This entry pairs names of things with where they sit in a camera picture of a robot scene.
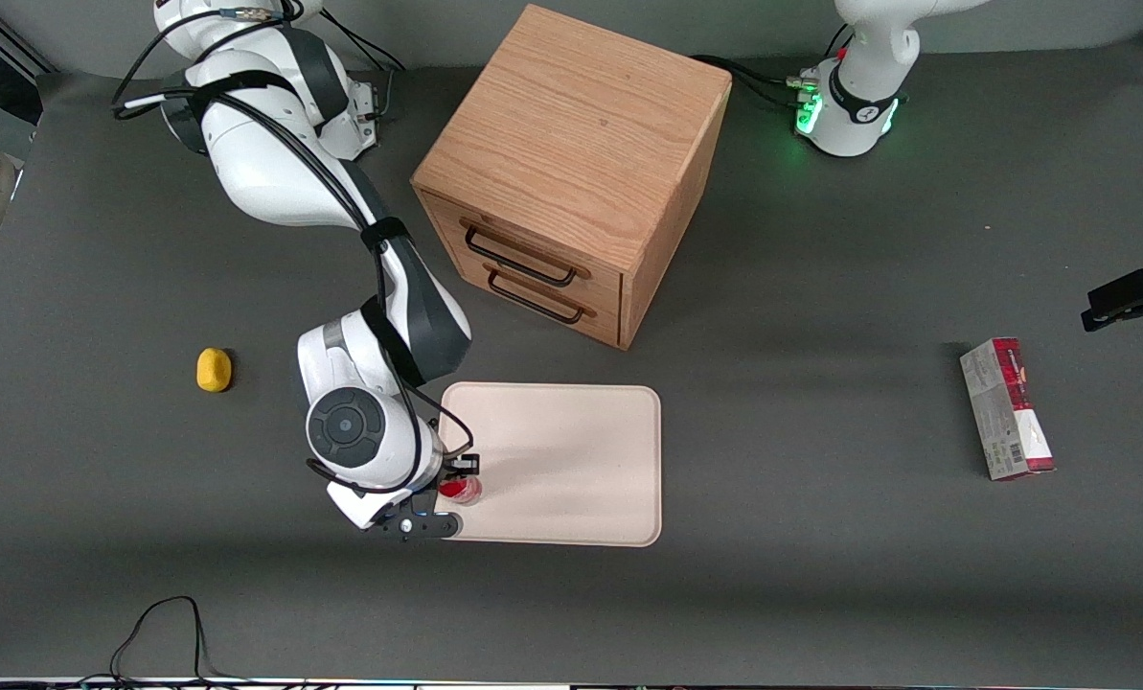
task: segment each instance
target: drawer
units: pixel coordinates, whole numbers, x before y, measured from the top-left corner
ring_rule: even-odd
[[[616,297],[613,305],[588,305],[588,303],[572,300],[545,284],[487,262],[477,262],[466,267],[465,280],[475,287],[487,289],[515,306],[536,312],[545,319],[578,330],[596,340],[618,346],[618,303]]]
[[[431,193],[423,193],[431,222],[443,247],[453,255],[458,270],[482,262],[541,284],[547,291],[577,305],[616,311],[621,274],[596,262],[562,257],[557,246],[541,247],[518,233],[506,231],[496,218],[456,206]]]

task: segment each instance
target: wood grain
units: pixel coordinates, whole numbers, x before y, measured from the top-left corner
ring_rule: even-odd
[[[655,290],[661,286],[664,271],[678,250],[681,235],[685,235],[686,227],[689,226],[690,218],[698,208],[703,188],[708,186],[708,172],[712,169],[712,157],[716,153],[716,141],[720,136],[720,123],[725,121],[726,104],[728,104],[728,93],[721,93],[714,113],[702,133],[702,141],[695,146],[694,157],[686,161],[681,180],[669,195],[666,212],[663,215],[661,226],[652,233],[652,241],[644,260],[636,274],[623,281],[618,334],[618,345],[623,350],[629,348],[636,340],[636,334],[652,305]]]
[[[529,5],[413,182],[633,272],[729,83]]]
[[[558,313],[583,306],[572,328],[625,350],[698,206],[730,85],[529,5],[411,182],[465,280],[490,289],[496,272]],[[469,227],[502,260],[473,252]],[[577,274],[552,287],[510,263]]]

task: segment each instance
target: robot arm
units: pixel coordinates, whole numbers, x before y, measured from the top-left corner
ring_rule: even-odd
[[[852,158],[869,152],[890,130],[897,93],[921,56],[917,19],[961,13],[988,0],[834,0],[856,31],[847,56],[802,70],[807,88],[798,134],[823,152]]]
[[[222,9],[223,2],[165,0],[155,16],[168,8],[192,16],[211,5]],[[181,19],[159,18],[159,26],[169,21]],[[200,56],[237,26],[241,23],[233,17],[199,18],[168,40],[174,37],[173,45],[186,56]],[[162,102],[169,129],[207,154],[217,180],[243,212],[287,226],[352,228],[376,258],[381,294],[305,332],[298,345],[310,406],[307,441],[317,457],[309,464],[329,480],[329,496],[343,514],[368,529],[448,471],[451,458],[445,458],[439,438],[413,411],[406,388],[456,370],[471,331],[368,176],[329,145],[330,123],[339,115],[329,118],[313,85],[351,88],[339,61],[322,42],[320,49],[296,48],[299,43],[286,31],[264,27],[235,39],[169,80],[169,93],[125,106]],[[392,287],[386,298],[384,278]]]

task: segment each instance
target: green led light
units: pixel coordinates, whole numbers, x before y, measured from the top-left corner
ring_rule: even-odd
[[[890,125],[892,122],[895,122],[895,110],[898,110],[898,98],[895,98],[894,104],[890,104],[890,114],[886,115],[886,123],[881,126],[882,134],[890,131]]]
[[[822,112],[822,96],[814,95],[814,99],[802,105],[802,112],[797,115],[797,129],[802,134],[814,131],[817,123],[817,115]]]

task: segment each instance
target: beige tray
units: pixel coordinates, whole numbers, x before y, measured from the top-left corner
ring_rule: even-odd
[[[647,546],[661,536],[661,399],[637,385],[454,384],[443,407],[473,430],[482,498],[453,540]],[[465,441],[440,419],[449,449]]]

